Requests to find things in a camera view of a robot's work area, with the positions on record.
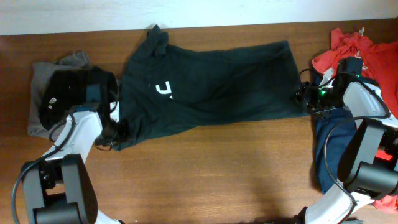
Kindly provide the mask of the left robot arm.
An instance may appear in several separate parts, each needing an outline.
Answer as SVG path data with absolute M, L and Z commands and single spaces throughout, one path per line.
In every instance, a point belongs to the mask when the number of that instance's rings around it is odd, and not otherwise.
M 85 161 L 103 125 L 111 121 L 105 84 L 89 84 L 82 105 L 72 106 L 64 128 L 41 157 L 26 162 L 12 190 L 12 215 L 19 222 L 16 195 L 22 186 L 29 223 L 119 223 L 98 208 Z

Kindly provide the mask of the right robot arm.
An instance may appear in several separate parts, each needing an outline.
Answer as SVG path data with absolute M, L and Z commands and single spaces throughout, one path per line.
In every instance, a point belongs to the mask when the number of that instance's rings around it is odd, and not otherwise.
M 333 132 L 328 131 L 323 162 L 333 185 L 294 216 L 293 223 L 351 223 L 349 217 L 363 206 L 397 195 L 397 119 L 382 99 L 378 82 L 362 75 L 362 66 L 360 58 L 343 58 L 336 73 L 323 76 L 319 85 L 303 82 L 296 92 L 297 103 L 318 118 L 348 110 L 351 117 L 332 129 L 354 122 L 356 132 L 332 173 L 327 147 Z

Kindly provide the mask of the dark green Nike t-shirt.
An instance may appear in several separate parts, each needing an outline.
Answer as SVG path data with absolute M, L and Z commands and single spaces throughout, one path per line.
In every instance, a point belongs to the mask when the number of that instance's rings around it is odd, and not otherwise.
M 197 126 L 296 118 L 299 72 L 288 42 L 196 52 L 153 27 L 121 80 L 116 150 Z

